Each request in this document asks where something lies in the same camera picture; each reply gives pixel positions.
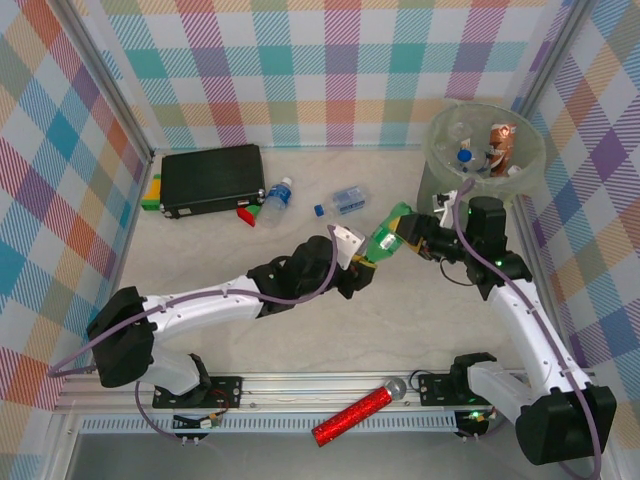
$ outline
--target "red microphone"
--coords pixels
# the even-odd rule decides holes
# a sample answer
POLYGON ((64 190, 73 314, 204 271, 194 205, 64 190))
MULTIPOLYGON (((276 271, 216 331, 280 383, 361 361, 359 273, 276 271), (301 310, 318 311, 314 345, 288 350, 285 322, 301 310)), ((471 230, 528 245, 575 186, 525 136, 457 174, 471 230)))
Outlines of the red microphone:
POLYGON ((384 386, 314 428, 312 432, 316 442, 318 442, 318 446, 326 445, 334 438, 389 405, 393 400, 401 400, 406 393, 407 385, 402 379, 397 377, 390 378, 384 386))

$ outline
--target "table surface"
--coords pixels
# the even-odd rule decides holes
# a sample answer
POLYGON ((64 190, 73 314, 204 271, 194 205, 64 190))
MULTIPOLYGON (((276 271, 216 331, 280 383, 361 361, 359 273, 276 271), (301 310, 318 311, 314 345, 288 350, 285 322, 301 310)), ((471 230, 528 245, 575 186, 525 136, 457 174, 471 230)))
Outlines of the table surface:
MULTIPOLYGON (((370 234, 399 201, 415 206, 424 159, 417 150, 265 150, 268 185, 293 179, 282 223, 251 228, 234 211, 179 220, 141 211, 121 286, 141 294, 179 293, 232 280, 310 236, 326 234, 313 205, 355 184, 371 192, 340 223, 370 234)), ((159 172, 159 165, 154 165, 159 172)), ((513 225, 509 246, 519 251, 513 225)), ((466 279, 463 265, 448 266, 466 279)), ((488 351, 506 368, 521 361, 502 322, 475 288, 445 280, 437 264, 402 247, 352 300, 337 291, 257 320, 188 332, 169 348, 199 355, 210 371, 304 372, 448 369, 456 355, 488 351)))

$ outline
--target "bottle label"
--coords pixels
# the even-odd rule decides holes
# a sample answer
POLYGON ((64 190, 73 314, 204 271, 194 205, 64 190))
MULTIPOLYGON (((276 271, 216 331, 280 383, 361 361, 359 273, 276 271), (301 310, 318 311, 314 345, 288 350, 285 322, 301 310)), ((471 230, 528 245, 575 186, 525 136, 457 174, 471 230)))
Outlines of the bottle label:
POLYGON ((396 236, 393 233, 387 233, 385 237, 380 240, 380 248, 383 250, 389 250, 389 247, 396 241, 396 236))
POLYGON ((360 200, 359 202, 355 202, 350 205, 343 205, 342 207, 340 207, 340 213, 344 215, 347 212, 358 210, 362 207, 364 207, 364 200, 360 200))
POLYGON ((278 197, 280 200, 282 200, 282 203, 284 203, 285 205, 289 205, 291 190, 289 190, 286 185, 274 185, 273 187, 271 187, 271 190, 269 190, 269 195, 267 195, 267 198, 268 197, 278 197))

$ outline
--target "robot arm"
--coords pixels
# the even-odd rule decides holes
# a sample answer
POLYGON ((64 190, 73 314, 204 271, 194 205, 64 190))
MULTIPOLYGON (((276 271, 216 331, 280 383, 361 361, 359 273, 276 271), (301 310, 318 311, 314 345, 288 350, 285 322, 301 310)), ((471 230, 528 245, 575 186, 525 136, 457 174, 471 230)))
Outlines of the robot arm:
POLYGON ((593 455, 594 449, 585 411, 567 378, 571 372, 604 449, 613 423, 615 398, 608 387, 592 385, 576 364, 544 312, 524 261, 507 250, 502 202, 490 197, 469 201, 463 242, 455 230, 448 228, 451 226, 448 211, 455 194, 436 196, 443 211, 441 220, 427 215, 406 215, 398 220, 396 233, 425 259, 464 262, 471 283, 502 318, 523 361, 529 385, 508 374, 491 355, 471 354, 454 360, 449 375, 452 394, 458 401, 481 396, 494 405, 515 425, 520 447, 535 465, 582 458, 593 455), (513 287, 494 268, 487 268, 465 250, 463 243, 497 267, 513 287), (529 299, 535 313, 515 288, 529 299))
POLYGON ((289 310, 325 281, 326 290, 336 288, 350 299, 371 282, 375 265, 355 256, 364 240, 361 235, 338 226, 333 235, 338 268, 331 279, 332 241, 314 236, 290 257, 278 257, 215 287, 146 298, 135 287, 119 290, 87 328, 91 340, 133 315, 148 315, 93 347, 102 385, 143 381, 168 390, 183 406, 197 407, 211 389, 207 369, 198 356, 176 353, 162 344, 204 326, 289 310))

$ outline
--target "plaid wall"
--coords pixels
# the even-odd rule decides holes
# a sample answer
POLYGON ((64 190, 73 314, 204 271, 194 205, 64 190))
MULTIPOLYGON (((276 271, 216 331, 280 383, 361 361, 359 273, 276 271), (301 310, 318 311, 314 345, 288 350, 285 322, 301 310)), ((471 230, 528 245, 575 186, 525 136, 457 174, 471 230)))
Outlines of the plaid wall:
POLYGON ((554 17, 553 22, 551 23, 551 26, 549 27, 546 35, 544 36, 544 40, 540 45, 540 49, 536 53, 536 56, 533 62, 531 62, 531 65, 529 66, 529 69, 526 73, 524 80, 522 81, 522 83, 520 84, 520 87, 518 88, 518 93, 516 95, 516 98, 511 104, 512 110, 515 110, 517 112, 520 111, 522 107, 522 103, 524 102, 525 98, 531 91, 533 82, 538 77, 538 72, 540 68, 542 67, 542 65, 544 65, 545 61, 547 60, 547 57, 551 52, 551 48, 553 47, 554 42, 558 38, 558 35, 560 34, 569 13, 571 13, 571 9, 573 8, 573 6, 576 4, 577 1, 578 0, 562 0, 562 4, 560 5, 560 8, 558 8, 556 16, 554 17))
POLYGON ((31 479, 143 162, 45 0, 0 0, 0 479, 31 479))
POLYGON ((534 124, 546 182, 527 200, 576 358, 618 399, 616 426, 640 470, 640 6, 601 1, 534 124))
POLYGON ((532 79, 561 3, 76 0, 150 141, 172 149, 418 144, 444 98, 502 103, 532 79))

